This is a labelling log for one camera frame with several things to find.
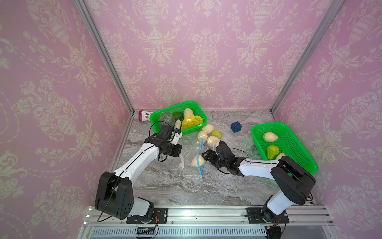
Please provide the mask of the cream pear from bag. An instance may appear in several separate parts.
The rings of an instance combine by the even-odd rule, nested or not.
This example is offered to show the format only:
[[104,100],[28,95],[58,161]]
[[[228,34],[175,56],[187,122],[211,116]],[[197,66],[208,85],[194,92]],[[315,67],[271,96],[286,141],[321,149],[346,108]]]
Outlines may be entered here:
[[275,160],[281,160],[283,156],[285,156],[285,154],[284,153],[280,153],[279,155],[277,155]]

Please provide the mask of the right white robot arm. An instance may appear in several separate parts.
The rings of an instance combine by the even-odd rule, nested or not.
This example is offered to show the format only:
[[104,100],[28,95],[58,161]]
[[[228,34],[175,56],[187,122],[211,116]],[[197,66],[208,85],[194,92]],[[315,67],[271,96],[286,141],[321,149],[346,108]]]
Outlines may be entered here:
[[262,208],[257,208],[257,212],[248,212],[248,218],[274,225],[287,224],[289,219],[286,209],[294,204],[304,205],[309,198],[312,198],[311,191],[316,179],[289,156],[282,156],[272,161],[250,160],[235,156],[231,148],[220,141],[216,150],[209,149],[197,156],[197,166],[200,166],[202,158],[218,171],[225,168],[224,174],[261,177],[276,182],[279,192],[270,196]]

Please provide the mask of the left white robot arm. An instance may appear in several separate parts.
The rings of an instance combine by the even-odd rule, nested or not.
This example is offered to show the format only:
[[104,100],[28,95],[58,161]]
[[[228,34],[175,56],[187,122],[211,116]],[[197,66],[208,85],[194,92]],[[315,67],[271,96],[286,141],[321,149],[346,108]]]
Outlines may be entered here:
[[114,172],[104,172],[98,183],[95,209],[109,217],[120,220],[131,218],[142,223],[155,220],[154,203],[135,198],[133,185],[146,167],[153,161],[160,161],[160,156],[179,157],[182,145],[180,126],[164,123],[158,133],[149,135],[137,153],[127,163]]

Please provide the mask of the clear zip-top bag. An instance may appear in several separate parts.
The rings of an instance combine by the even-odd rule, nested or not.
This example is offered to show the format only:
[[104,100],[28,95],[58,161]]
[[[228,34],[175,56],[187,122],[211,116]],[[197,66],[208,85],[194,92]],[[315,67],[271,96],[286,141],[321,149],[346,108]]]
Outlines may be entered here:
[[201,139],[199,143],[178,142],[179,145],[183,146],[181,152],[182,159],[184,159],[186,155],[192,152],[194,153],[190,166],[197,168],[200,181],[204,179],[204,167],[207,163],[211,164],[223,174],[239,174],[237,167],[239,166],[241,158],[235,156],[227,143],[221,140],[219,142],[211,142],[213,147],[206,150],[204,147],[205,142],[208,142],[208,140]]

